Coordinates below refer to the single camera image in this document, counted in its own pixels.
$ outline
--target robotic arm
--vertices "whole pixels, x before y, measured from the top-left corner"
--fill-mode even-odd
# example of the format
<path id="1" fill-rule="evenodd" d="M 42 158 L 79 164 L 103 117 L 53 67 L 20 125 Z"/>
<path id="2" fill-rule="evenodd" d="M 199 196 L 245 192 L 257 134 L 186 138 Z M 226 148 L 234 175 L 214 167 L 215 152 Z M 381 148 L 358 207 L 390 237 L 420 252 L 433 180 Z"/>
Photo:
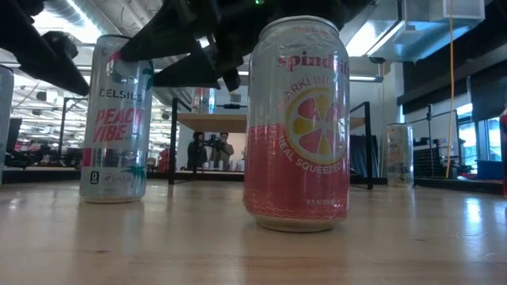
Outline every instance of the robotic arm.
<path id="1" fill-rule="evenodd" d="M 240 85 L 237 67 L 271 21 L 312 15 L 339 29 L 372 0 L 165 0 L 162 8 L 121 50 L 136 61 L 189 54 L 154 76 L 155 86 L 212 87 L 223 78 L 229 91 Z M 201 48 L 196 39 L 206 37 Z"/>
<path id="2" fill-rule="evenodd" d="M 0 48 L 14 54 L 20 70 L 79 95 L 90 91 L 72 59 L 78 49 L 62 32 L 41 36 L 32 26 L 45 0 L 0 1 Z"/>
<path id="3" fill-rule="evenodd" d="M 32 16 L 51 0 L 0 0 L 0 48 L 10 51 L 20 69 L 73 93 L 90 87 L 72 62 L 76 46 L 61 32 L 43 36 Z M 154 76 L 155 86 L 220 88 L 223 78 L 239 87 L 237 67 L 258 42 L 261 30 L 276 19 L 313 15 L 339 29 L 373 0 L 164 0 L 162 8 L 121 50 L 126 61 L 189 54 Z M 196 39 L 206 37 L 202 48 Z"/>

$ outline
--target grapefruit slice graphic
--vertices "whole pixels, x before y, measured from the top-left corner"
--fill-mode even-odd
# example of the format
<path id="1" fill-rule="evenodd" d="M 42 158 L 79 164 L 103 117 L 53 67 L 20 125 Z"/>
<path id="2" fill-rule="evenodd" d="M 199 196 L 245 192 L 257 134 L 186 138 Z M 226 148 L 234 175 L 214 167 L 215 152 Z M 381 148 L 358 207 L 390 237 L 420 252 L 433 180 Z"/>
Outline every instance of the grapefruit slice graphic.
<path id="1" fill-rule="evenodd" d="M 337 127 L 340 115 L 340 106 L 331 104 L 328 96 L 319 94 L 304 99 L 292 121 L 292 130 L 300 147 L 312 156 L 335 154 L 341 143 Z"/>

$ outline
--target spindrift can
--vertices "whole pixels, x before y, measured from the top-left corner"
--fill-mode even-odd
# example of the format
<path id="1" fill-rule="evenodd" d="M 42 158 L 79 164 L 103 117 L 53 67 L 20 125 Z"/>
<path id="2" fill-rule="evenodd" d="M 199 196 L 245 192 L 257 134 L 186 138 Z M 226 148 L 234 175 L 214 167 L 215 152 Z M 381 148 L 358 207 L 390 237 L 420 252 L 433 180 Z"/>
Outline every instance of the spindrift can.
<path id="1" fill-rule="evenodd" d="M 328 230 L 349 211 L 349 56 L 331 22 L 286 17 L 250 59 L 245 191 L 266 228 Z"/>
<path id="2" fill-rule="evenodd" d="M 6 159 L 7 135 L 9 134 L 10 106 L 13 101 L 13 71 L 0 64 L 0 185 L 3 164 Z"/>
<path id="3" fill-rule="evenodd" d="M 80 187 L 86 202 L 130 202 L 146 191 L 154 67 L 122 61 L 127 41 L 101 36 L 93 51 Z"/>
<path id="4" fill-rule="evenodd" d="M 387 126 L 387 184 L 410 187 L 414 184 L 414 142 L 407 123 Z"/>
<path id="5" fill-rule="evenodd" d="M 500 115 L 500 138 L 501 166 L 504 173 L 504 197 L 507 198 L 507 104 L 505 104 L 504 112 Z"/>

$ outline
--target can lid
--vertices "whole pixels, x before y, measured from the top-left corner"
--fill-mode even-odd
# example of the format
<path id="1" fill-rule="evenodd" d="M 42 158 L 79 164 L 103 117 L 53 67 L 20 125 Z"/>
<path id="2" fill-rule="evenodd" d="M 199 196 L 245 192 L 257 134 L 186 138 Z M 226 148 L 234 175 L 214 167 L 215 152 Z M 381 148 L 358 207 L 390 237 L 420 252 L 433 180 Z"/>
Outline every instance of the can lid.
<path id="1" fill-rule="evenodd" d="M 3 65 L 3 64 L 0 64 L 0 67 L 3 67 L 3 68 L 5 68 L 5 69 L 7 69 L 7 70 L 8 70 L 8 71 L 10 71 L 11 73 L 14 73 L 14 70 L 12 70 L 10 67 L 7 67 L 7 66 L 5 66 L 5 65 Z"/>
<path id="2" fill-rule="evenodd" d="M 131 37 L 130 37 L 130 36 L 107 34 L 107 35 L 102 35 L 102 36 L 99 36 L 99 37 L 97 38 L 97 40 L 98 40 L 98 39 L 102 39 L 102 38 L 106 38 L 106 37 L 118 37 L 118 38 L 127 39 L 127 40 L 130 40 L 130 39 L 131 39 Z"/>
<path id="3" fill-rule="evenodd" d="M 340 32 L 340 30 L 338 30 L 337 26 L 335 24 L 333 24 L 333 22 L 328 21 L 328 20 L 326 20 L 324 18 L 316 17 L 316 16 L 292 16 L 292 17 L 283 17 L 281 19 L 272 21 L 271 23 L 269 23 L 267 26 L 265 26 L 262 29 L 261 34 L 259 35 L 259 38 L 262 37 L 262 34 L 264 34 L 265 31 L 267 31 L 268 29 L 272 28 L 273 26 L 281 24 L 281 23 L 285 23 L 285 22 L 288 22 L 288 21 L 317 21 L 319 23 L 323 23 L 323 24 L 329 25 L 331 28 L 333 28 L 334 30 L 336 30 L 336 32 L 338 32 L 338 33 Z"/>

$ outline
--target shelf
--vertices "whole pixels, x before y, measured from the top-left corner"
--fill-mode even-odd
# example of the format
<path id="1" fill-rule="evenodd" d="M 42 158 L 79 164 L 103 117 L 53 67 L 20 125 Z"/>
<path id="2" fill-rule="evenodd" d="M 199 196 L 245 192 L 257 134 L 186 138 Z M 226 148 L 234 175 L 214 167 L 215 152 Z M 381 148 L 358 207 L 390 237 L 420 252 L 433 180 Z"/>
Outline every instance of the shelf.
<path id="1" fill-rule="evenodd" d="M 177 115 L 177 120 L 194 131 L 245 133 L 246 115 L 192 114 Z M 351 117 L 350 130 L 364 126 L 364 118 Z"/>

